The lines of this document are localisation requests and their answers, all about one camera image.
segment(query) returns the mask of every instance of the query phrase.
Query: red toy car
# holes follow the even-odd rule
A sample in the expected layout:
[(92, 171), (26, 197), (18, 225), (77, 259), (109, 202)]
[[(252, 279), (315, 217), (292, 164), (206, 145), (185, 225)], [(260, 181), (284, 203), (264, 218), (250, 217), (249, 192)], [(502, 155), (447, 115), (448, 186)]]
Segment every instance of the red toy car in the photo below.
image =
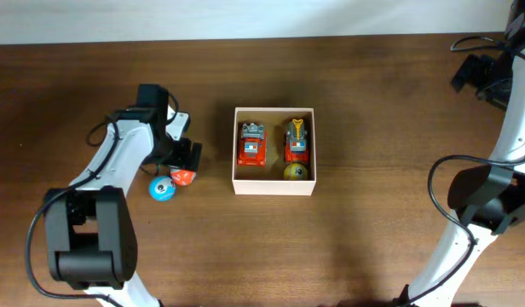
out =
[(263, 125), (244, 124), (239, 137), (238, 165), (266, 165), (266, 131)]
[(308, 132), (302, 119), (293, 119), (286, 127), (286, 163), (310, 163)]

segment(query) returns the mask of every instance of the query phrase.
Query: white wall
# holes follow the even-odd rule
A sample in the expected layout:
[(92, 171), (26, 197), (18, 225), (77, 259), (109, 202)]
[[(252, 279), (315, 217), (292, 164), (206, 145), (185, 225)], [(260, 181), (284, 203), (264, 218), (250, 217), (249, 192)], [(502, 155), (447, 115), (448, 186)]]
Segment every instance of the white wall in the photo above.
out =
[(503, 31), (511, 0), (0, 0), (0, 44)]

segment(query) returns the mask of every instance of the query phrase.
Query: white box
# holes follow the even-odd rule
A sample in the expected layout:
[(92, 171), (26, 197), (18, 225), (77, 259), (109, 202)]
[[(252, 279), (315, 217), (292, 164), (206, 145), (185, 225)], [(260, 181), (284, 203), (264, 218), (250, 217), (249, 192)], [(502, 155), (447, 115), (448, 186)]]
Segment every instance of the white box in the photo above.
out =
[[(309, 180), (283, 179), (286, 124), (292, 119), (304, 119), (309, 132)], [(266, 166), (238, 166), (238, 128), (243, 123), (263, 124), (267, 133)], [(316, 182), (315, 120), (313, 108), (297, 107), (236, 107), (232, 153), (232, 184), (236, 194), (250, 195), (311, 195)]]

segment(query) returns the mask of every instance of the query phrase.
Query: yellow ball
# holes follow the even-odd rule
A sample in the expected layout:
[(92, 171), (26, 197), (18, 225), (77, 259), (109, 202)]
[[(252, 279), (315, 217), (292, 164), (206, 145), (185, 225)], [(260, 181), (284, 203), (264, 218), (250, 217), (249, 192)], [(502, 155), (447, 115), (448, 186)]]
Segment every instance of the yellow ball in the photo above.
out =
[(286, 167), (283, 178), (285, 180), (307, 180), (308, 170), (302, 164), (292, 163)]

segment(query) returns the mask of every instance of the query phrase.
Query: blue ball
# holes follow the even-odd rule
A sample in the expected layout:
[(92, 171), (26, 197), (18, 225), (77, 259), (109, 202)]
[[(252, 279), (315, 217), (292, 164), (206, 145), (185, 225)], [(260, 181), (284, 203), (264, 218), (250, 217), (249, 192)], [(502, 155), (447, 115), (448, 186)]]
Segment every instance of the blue ball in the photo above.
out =
[(176, 193), (176, 185), (170, 177), (156, 177), (149, 184), (149, 193), (158, 201), (167, 201)]

